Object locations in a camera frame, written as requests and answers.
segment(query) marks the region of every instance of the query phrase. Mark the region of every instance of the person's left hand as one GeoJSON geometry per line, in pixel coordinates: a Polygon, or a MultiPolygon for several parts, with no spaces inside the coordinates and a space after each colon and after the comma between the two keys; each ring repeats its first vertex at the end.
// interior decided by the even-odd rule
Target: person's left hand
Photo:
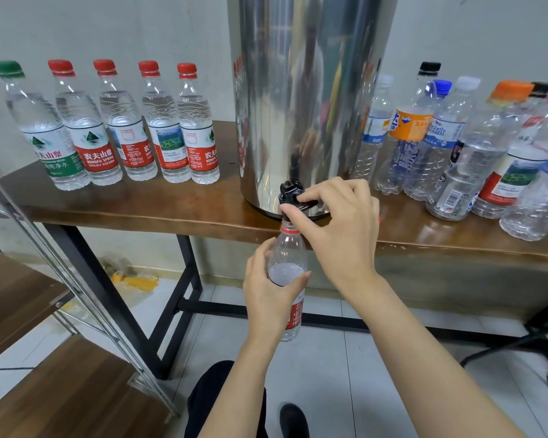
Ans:
{"type": "Polygon", "coordinates": [[[311,272],[302,273],[286,287],[271,282],[266,275],[266,254],[275,241],[276,238],[266,240],[248,259],[243,286],[248,309],[248,339],[274,348],[288,324],[292,303],[311,276],[311,272]]]}

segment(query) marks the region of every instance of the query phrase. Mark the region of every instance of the bottle cap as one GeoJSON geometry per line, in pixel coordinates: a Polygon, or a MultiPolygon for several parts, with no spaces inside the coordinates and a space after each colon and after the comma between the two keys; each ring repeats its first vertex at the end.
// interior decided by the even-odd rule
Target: bottle cap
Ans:
{"type": "Polygon", "coordinates": [[[441,70],[441,64],[434,61],[423,61],[420,65],[419,75],[438,75],[438,71],[441,70]]]}
{"type": "Polygon", "coordinates": [[[533,84],[527,81],[502,80],[497,83],[489,98],[508,102],[525,102],[532,89],[533,84]]]}
{"type": "Polygon", "coordinates": [[[457,82],[455,83],[455,87],[460,90],[475,90],[479,87],[479,83],[481,82],[480,78],[474,78],[470,76],[460,76],[457,78],[457,82]]]}
{"type": "Polygon", "coordinates": [[[534,98],[546,98],[548,96],[548,83],[542,81],[532,81],[533,91],[530,94],[534,98]]]}
{"type": "Polygon", "coordinates": [[[185,80],[197,78],[197,66],[194,63],[178,63],[176,69],[179,71],[179,78],[185,80]]]}
{"type": "Polygon", "coordinates": [[[75,76],[73,65],[69,60],[49,60],[49,69],[56,76],[75,76]]]}
{"type": "Polygon", "coordinates": [[[394,76],[393,75],[387,75],[385,73],[380,73],[378,75],[378,80],[376,81],[376,84],[380,85],[380,86],[384,86],[384,87],[390,87],[393,82],[394,82],[394,76]]]}
{"type": "Polygon", "coordinates": [[[161,72],[158,70],[158,63],[154,60],[140,61],[138,68],[143,77],[161,76],[161,72]]]}
{"type": "Polygon", "coordinates": [[[24,76],[24,72],[17,61],[0,60],[0,76],[18,78],[24,76]]]}
{"type": "Polygon", "coordinates": [[[434,84],[437,86],[437,96],[439,97],[446,97],[453,85],[449,80],[434,80],[434,84]]]}
{"type": "Polygon", "coordinates": [[[116,64],[113,60],[106,58],[93,60],[93,66],[95,67],[98,75],[118,75],[118,72],[116,71],[116,64]]]}

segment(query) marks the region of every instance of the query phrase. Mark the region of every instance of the person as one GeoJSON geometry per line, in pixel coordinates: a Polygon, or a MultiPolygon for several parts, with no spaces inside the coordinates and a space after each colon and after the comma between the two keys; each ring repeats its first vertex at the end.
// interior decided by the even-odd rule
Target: person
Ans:
{"type": "MultiPolygon", "coordinates": [[[[309,187],[299,201],[322,200],[331,212],[320,227],[298,208],[280,209],[308,239],[327,277],[365,321],[420,438],[525,437],[418,322],[374,268],[379,201],[365,180],[333,178],[309,187]]],[[[222,361],[189,398],[186,438],[266,437],[266,370],[284,331],[304,273],[287,287],[265,272],[272,238],[248,259],[243,285],[249,332],[235,362],[222,361]]],[[[308,437],[297,406],[280,412],[285,438],[308,437]]]]}

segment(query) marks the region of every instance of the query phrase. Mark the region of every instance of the wooden board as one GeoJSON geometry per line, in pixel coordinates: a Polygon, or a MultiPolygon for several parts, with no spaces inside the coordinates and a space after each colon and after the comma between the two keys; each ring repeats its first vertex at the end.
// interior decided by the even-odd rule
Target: wooden board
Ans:
{"type": "Polygon", "coordinates": [[[0,438],[159,437],[168,409],[129,363],[73,335],[0,400],[0,438]]]}
{"type": "MultiPolygon", "coordinates": [[[[2,183],[37,222],[166,232],[261,243],[278,234],[279,222],[256,211],[240,192],[235,123],[214,123],[221,178],[208,186],[171,184],[159,175],[149,181],[124,179],[112,186],[89,185],[64,192],[53,186],[40,162],[7,175],[2,183]]],[[[460,222],[430,215],[405,194],[379,196],[378,255],[513,256],[520,263],[547,262],[548,237],[526,242],[507,235],[497,220],[470,214],[460,222]]],[[[329,218],[318,221],[327,224],[329,218]]]]}
{"type": "Polygon", "coordinates": [[[52,315],[66,292],[58,281],[0,253],[0,353],[52,315]]]}

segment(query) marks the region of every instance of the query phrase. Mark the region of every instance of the dark pants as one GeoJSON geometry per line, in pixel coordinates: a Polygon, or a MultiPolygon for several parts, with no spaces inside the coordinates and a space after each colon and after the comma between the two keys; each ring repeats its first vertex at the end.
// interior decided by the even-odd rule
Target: dark pants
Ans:
{"type": "MultiPolygon", "coordinates": [[[[184,431],[184,438],[196,438],[199,435],[233,365],[233,361],[219,361],[218,363],[213,364],[209,370],[199,378],[197,385],[187,400],[189,421],[187,423],[187,428],[184,431]]],[[[268,438],[265,424],[266,389],[264,389],[264,396],[262,398],[262,412],[260,412],[260,421],[258,423],[256,438],[268,438]]]]}

